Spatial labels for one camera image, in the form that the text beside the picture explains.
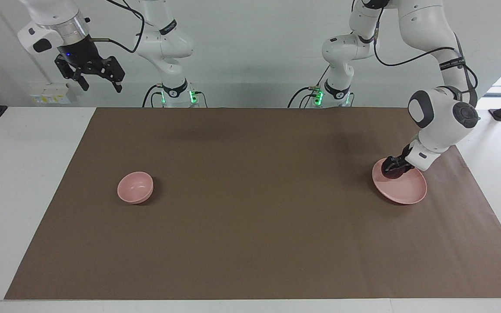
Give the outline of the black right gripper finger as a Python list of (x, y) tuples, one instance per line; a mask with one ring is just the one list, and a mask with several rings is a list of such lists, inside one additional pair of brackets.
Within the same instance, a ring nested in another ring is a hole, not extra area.
[(114, 56), (102, 59), (101, 77), (111, 82), (117, 93), (121, 93), (125, 72)]
[(74, 69), (61, 55), (56, 57), (54, 63), (64, 79), (74, 80), (83, 91), (88, 91), (90, 85), (82, 75), (82, 68)]

